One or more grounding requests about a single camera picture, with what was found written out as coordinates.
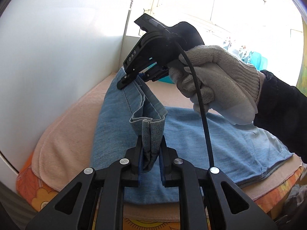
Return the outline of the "right gloved hand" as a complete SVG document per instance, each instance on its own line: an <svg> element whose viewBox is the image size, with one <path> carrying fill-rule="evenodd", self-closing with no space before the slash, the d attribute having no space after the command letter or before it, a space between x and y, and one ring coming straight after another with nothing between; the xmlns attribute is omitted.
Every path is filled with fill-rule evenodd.
<svg viewBox="0 0 307 230"><path fill-rule="evenodd" d="M252 123L264 74L219 46L196 46L186 55L196 72L205 110L215 110L233 125Z"/></svg>

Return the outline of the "right black sleeve forearm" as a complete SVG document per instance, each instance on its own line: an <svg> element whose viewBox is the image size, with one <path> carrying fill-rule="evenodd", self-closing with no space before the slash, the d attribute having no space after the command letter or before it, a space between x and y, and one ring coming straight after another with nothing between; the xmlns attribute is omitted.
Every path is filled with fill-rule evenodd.
<svg viewBox="0 0 307 230"><path fill-rule="evenodd" d="M254 125L276 136L306 163L306 96L273 73L261 73L264 81Z"/></svg>

